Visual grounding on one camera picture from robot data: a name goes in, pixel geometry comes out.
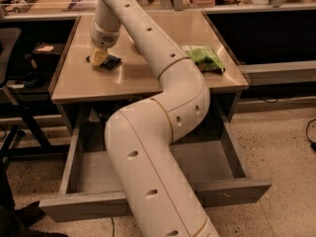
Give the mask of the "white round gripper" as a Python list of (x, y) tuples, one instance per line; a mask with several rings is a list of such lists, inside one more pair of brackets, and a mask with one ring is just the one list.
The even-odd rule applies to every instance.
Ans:
[(96, 22), (91, 24), (90, 35), (95, 45), (90, 52), (90, 62), (93, 66), (100, 66), (108, 57), (107, 48), (113, 47), (119, 39), (120, 24), (113, 28), (100, 27)]

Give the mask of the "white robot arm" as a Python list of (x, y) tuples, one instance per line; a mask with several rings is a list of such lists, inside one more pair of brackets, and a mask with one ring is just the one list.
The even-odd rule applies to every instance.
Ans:
[(162, 87), (108, 119), (109, 158), (143, 237), (219, 237), (170, 150), (205, 118), (209, 89), (138, 1), (99, 0), (92, 23), (93, 43), (104, 49), (125, 29)]

